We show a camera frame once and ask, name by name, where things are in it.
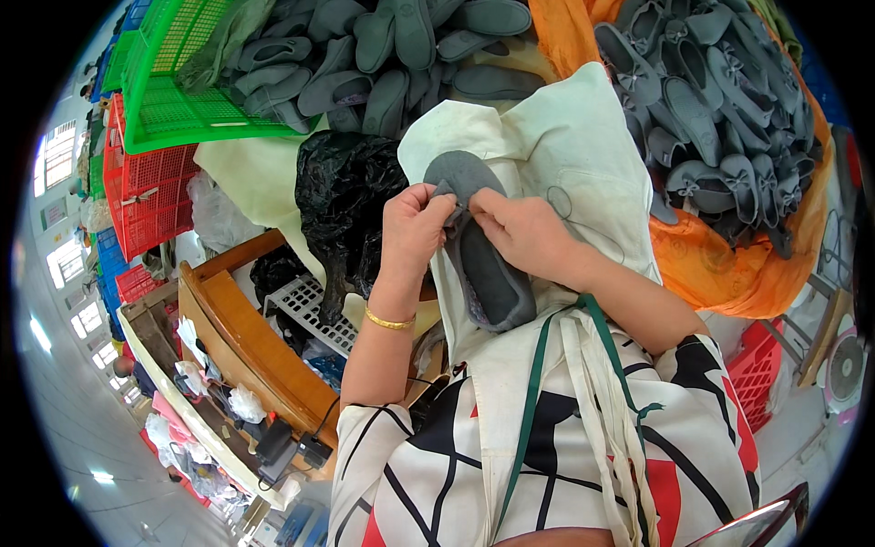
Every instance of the ceiling light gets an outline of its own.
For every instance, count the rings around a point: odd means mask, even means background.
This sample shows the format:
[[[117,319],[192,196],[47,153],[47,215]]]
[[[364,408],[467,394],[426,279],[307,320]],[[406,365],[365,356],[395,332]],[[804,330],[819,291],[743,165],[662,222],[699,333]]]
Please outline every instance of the ceiling light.
[[[52,343],[49,341],[49,337],[46,336],[46,332],[39,324],[39,321],[34,319],[33,316],[31,316],[31,330],[33,331],[33,335],[37,337],[37,340],[39,340],[39,345],[42,346],[45,351],[51,352]]]

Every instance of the green strap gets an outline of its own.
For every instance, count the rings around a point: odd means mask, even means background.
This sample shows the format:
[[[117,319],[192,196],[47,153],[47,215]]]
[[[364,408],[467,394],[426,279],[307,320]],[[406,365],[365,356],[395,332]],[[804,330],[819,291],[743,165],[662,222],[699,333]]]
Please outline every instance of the green strap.
[[[501,528],[501,523],[504,522],[504,516],[508,511],[510,497],[514,493],[516,481],[519,479],[520,471],[522,470],[522,461],[526,455],[526,448],[529,446],[529,436],[532,432],[532,422],[535,419],[535,406],[538,401],[538,390],[541,387],[541,372],[544,364],[544,352],[547,348],[547,337],[550,334],[550,321],[556,317],[558,313],[565,312],[571,308],[587,309],[592,317],[592,322],[596,326],[596,332],[605,346],[605,351],[608,358],[611,360],[611,366],[614,374],[619,379],[619,384],[623,389],[623,396],[626,398],[626,406],[635,413],[637,420],[635,422],[635,430],[638,432],[638,440],[641,443],[641,450],[644,451],[644,438],[641,435],[641,420],[651,410],[661,410],[663,405],[659,403],[651,403],[641,410],[635,408],[632,400],[632,394],[629,392],[629,386],[626,382],[626,375],[623,374],[623,366],[620,364],[620,354],[617,352],[617,346],[613,343],[611,330],[608,328],[605,315],[602,313],[599,303],[591,294],[581,294],[577,298],[577,302],[572,305],[567,305],[558,312],[552,313],[541,329],[541,335],[538,337],[538,344],[535,347],[535,359],[532,361],[532,371],[528,376],[528,389],[526,391],[526,404],[522,411],[522,423],[520,424],[520,440],[516,445],[516,455],[514,456],[514,467],[511,470],[510,480],[507,482],[507,492],[504,495],[504,504],[501,506],[501,516],[498,520],[498,528]],[[644,532],[644,537],[648,536],[647,521],[644,519],[644,511],[641,509],[641,503],[638,503],[638,521],[641,529]]]

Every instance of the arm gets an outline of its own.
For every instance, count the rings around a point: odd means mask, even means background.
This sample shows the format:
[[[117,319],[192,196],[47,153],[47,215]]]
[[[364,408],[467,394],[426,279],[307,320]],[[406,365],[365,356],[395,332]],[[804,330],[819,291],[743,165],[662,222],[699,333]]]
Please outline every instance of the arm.
[[[509,200],[488,188],[471,198],[474,220],[505,260],[534,276],[589,292],[617,325],[650,354],[690,334],[708,334],[673,292],[575,240],[540,198]]]
[[[380,274],[367,307],[385,321],[414,319],[429,260],[444,244],[444,222],[456,197],[447,194],[432,200],[434,188],[411,186],[383,208]],[[412,326],[393,330],[365,318],[343,372],[340,409],[350,403],[402,401],[412,347]]]

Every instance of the green plastic crate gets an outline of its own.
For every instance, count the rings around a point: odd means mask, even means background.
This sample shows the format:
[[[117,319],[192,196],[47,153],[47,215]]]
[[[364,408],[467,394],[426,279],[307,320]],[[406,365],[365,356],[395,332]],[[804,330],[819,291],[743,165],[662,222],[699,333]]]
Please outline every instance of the green plastic crate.
[[[155,0],[136,31],[122,78],[124,151],[141,154],[230,138],[300,135],[247,116],[218,88],[187,95],[173,77],[209,39],[233,0]],[[311,120],[316,126],[318,117]]]
[[[91,158],[88,163],[88,195],[95,200],[107,197],[103,191],[103,154]]]
[[[128,52],[137,39],[137,31],[126,31],[118,37],[109,56],[107,72],[103,75],[101,93],[108,93],[122,88],[122,73],[128,64]]]

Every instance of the yellow fabric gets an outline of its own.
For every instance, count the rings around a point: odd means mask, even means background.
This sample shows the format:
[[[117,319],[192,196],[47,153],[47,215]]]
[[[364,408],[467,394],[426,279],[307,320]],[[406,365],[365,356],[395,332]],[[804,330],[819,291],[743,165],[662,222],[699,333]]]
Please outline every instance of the yellow fabric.
[[[622,0],[529,0],[539,49],[559,78],[568,78],[590,60],[600,60],[592,27],[615,20],[621,5]],[[795,66],[794,70],[814,111],[823,161],[815,168],[799,212],[787,220],[794,235],[790,260],[772,252],[763,235],[749,249],[733,252],[723,238],[683,211],[677,212],[680,221],[675,226],[650,219],[650,239],[665,286],[697,310],[775,317],[789,308],[814,269],[826,226],[826,185],[834,151],[823,111]]]

